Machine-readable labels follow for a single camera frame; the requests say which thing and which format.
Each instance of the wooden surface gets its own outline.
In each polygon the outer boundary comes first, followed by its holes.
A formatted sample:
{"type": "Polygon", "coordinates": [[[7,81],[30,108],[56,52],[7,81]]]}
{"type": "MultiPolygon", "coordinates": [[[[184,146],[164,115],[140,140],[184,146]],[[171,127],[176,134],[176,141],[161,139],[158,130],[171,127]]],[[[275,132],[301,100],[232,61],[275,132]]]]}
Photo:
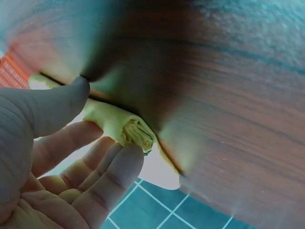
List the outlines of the wooden surface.
{"type": "Polygon", "coordinates": [[[0,0],[0,35],[34,71],[100,78],[92,94],[144,118],[211,206],[303,228],[302,1],[126,2],[0,0]]]}

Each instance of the tile floor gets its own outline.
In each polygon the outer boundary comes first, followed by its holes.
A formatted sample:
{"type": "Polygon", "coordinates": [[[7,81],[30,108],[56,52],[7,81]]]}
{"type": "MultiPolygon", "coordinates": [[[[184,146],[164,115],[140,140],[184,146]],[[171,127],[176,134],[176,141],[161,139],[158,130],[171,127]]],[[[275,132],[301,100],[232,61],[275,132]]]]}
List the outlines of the tile floor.
{"type": "Polygon", "coordinates": [[[179,190],[137,180],[102,229],[255,229],[179,190]]]}

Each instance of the blue tile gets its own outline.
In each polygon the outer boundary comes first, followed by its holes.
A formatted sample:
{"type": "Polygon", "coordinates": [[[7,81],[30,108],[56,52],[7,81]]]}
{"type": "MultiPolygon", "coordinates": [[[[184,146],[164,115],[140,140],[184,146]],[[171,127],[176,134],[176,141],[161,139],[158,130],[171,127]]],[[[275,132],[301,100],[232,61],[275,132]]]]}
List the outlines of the blue tile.
{"type": "Polygon", "coordinates": [[[121,229],[156,229],[168,215],[169,211],[137,188],[111,215],[111,219],[121,229]]]}
{"type": "Polygon", "coordinates": [[[232,219],[228,224],[226,229],[256,229],[244,222],[238,221],[237,219],[232,219]]]}
{"type": "Polygon", "coordinates": [[[186,194],[180,190],[167,190],[145,181],[141,183],[141,186],[171,210],[180,204],[186,196],[186,194]]]}
{"type": "Polygon", "coordinates": [[[175,213],[198,229],[221,229],[230,218],[191,197],[175,213]]]}
{"type": "Polygon", "coordinates": [[[136,184],[134,183],[126,192],[125,194],[123,195],[123,197],[121,198],[121,200],[119,202],[121,202],[133,189],[134,187],[136,186],[136,184]]]}
{"type": "Polygon", "coordinates": [[[106,220],[101,229],[116,229],[116,227],[109,220],[106,220]]]}
{"type": "Polygon", "coordinates": [[[162,225],[161,229],[191,229],[176,216],[170,216],[169,219],[162,225]]]}

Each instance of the finger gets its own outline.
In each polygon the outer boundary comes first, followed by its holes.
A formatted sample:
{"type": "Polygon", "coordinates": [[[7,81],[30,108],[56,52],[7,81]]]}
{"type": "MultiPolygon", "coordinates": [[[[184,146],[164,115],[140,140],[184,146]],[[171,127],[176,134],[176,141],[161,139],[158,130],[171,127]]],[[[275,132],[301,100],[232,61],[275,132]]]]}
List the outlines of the finger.
{"type": "Polygon", "coordinates": [[[45,190],[44,186],[37,180],[37,178],[31,173],[20,192],[36,192],[45,190]]]}
{"type": "Polygon", "coordinates": [[[39,179],[45,189],[54,194],[60,194],[67,189],[78,186],[96,169],[107,150],[114,144],[109,137],[98,140],[90,151],[80,160],[75,161],[59,176],[47,176],[39,179]]]}
{"type": "Polygon", "coordinates": [[[29,135],[47,136],[62,129],[77,116],[88,99],[89,83],[77,77],[71,85],[50,90],[20,90],[3,88],[3,95],[12,105],[29,135]]]}
{"type": "Polygon", "coordinates": [[[106,153],[104,159],[98,165],[96,170],[94,170],[90,175],[79,185],[79,190],[86,191],[107,171],[111,162],[117,156],[117,154],[123,149],[123,147],[116,143],[110,147],[109,151],[106,153]]]}
{"type": "Polygon", "coordinates": [[[75,150],[95,141],[103,131],[92,122],[79,122],[34,142],[32,173],[49,172],[75,150]]]}
{"type": "Polygon", "coordinates": [[[41,212],[61,228],[89,229],[88,224],[83,220],[79,212],[57,195],[47,191],[38,191],[23,193],[21,198],[30,204],[33,209],[41,212]]]}
{"type": "Polygon", "coordinates": [[[98,141],[89,153],[81,160],[76,161],[65,169],[60,177],[67,184],[68,188],[78,188],[79,185],[96,169],[107,150],[114,141],[109,138],[102,138],[98,141]]]}
{"type": "Polygon", "coordinates": [[[144,153],[138,146],[122,149],[101,178],[72,203],[90,228],[100,228],[109,212],[136,180],[143,160],[144,153]]]}

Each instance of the orange object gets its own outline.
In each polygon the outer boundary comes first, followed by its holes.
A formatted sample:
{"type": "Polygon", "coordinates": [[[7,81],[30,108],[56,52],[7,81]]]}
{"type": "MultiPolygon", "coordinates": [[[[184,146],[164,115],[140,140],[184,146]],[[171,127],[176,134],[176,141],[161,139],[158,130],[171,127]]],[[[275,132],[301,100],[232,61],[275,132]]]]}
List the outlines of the orange object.
{"type": "Polygon", "coordinates": [[[5,55],[0,60],[0,87],[28,89],[29,75],[14,60],[5,55]]]}

